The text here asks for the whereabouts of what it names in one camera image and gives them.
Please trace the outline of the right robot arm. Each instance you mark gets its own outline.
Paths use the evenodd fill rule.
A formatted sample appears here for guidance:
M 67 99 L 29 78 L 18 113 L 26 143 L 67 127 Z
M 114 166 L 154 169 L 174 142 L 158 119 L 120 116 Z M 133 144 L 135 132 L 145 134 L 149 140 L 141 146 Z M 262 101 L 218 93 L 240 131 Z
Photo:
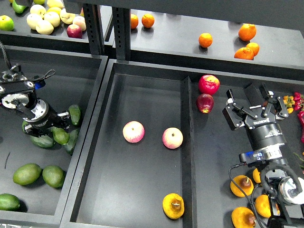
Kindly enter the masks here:
M 290 168 L 284 155 L 289 153 L 287 141 L 278 123 L 289 116 L 284 100 L 275 96 L 265 84 L 244 88 L 250 103 L 238 104 L 229 89 L 223 115 L 231 130 L 244 127 L 252 151 L 239 155 L 240 165 L 255 167 L 260 173 L 261 187 L 269 200 L 271 216 L 268 228 L 302 228 L 303 218 L 289 216 L 287 207 L 304 207 L 304 178 Z

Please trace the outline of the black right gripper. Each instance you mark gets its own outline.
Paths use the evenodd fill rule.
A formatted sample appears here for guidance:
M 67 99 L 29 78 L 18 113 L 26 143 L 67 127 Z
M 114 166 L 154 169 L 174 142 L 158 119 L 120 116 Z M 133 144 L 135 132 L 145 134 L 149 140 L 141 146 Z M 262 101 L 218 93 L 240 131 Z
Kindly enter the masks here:
M 289 116 L 288 110 L 284 104 L 283 97 L 275 96 L 268 90 L 265 83 L 259 87 L 264 103 L 262 105 L 262 114 L 264 118 L 268 118 L 272 123 L 256 126 L 255 128 L 246 128 L 247 136 L 252 149 L 262 149 L 264 147 L 285 144 L 286 139 L 277 120 L 284 120 Z M 234 99 L 232 89 L 226 92 L 227 102 L 222 113 L 231 130 L 236 130 L 245 125 L 245 118 L 250 117 L 257 120 L 258 116 L 253 111 L 238 105 Z

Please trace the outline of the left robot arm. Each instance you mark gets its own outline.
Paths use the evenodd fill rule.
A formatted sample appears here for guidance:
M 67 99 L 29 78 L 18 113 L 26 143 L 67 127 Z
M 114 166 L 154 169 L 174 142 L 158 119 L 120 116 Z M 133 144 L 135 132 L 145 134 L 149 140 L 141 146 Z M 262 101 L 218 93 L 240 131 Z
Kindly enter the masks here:
M 1 43 L 7 70 L 0 73 L 0 106 L 19 115 L 25 122 L 25 134 L 35 137 L 50 135 L 54 127 L 67 130 L 71 126 L 68 111 L 56 112 L 45 100 L 38 98 L 36 90 L 45 85 L 45 80 L 55 74 L 51 69 L 42 76 L 25 77 L 21 65 L 12 65 L 5 46 Z

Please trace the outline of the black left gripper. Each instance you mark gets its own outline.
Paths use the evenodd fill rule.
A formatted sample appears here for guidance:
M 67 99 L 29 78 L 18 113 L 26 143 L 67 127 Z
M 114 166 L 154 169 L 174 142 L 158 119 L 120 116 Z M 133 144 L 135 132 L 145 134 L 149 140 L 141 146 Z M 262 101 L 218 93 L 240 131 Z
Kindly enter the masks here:
M 36 104 L 32 112 L 35 114 L 35 117 L 28 119 L 28 123 L 23 126 L 23 131 L 25 134 L 37 138 L 50 136 L 48 129 L 52 126 L 68 130 L 72 124 L 69 111 L 57 113 L 48 104 Z

